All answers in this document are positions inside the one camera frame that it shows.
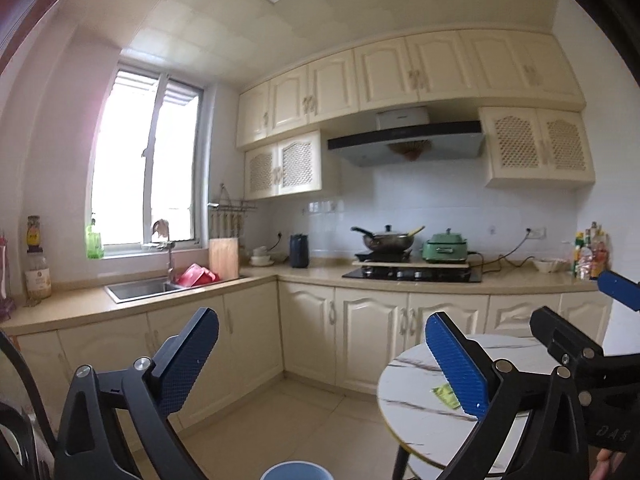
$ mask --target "power outlet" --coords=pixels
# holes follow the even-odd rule
[[[544,240],[546,238],[546,227],[530,227],[529,240]]]

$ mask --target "blue bucket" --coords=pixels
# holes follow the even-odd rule
[[[260,480],[334,480],[324,467],[295,460],[276,464]]]

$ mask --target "person's hand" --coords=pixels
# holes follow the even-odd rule
[[[606,480],[618,468],[624,457],[624,453],[613,453],[608,449],[601,449],[598,453],[598,463],[589,477],[590,480]]]

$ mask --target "black kettle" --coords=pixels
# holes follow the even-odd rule
[[[309,238],[307,235],[290,236],[289,264],[295,269],[306,269],[309,266]]]

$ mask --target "sink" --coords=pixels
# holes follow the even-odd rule
[[[140,300],[141,298],[185,290],[185,287],[171,283],[166,278],[153,278],[151,280],[139,280],[138,282],[107,285],[104,290],[107,291],[113,301],[122,303],[123,301]]]

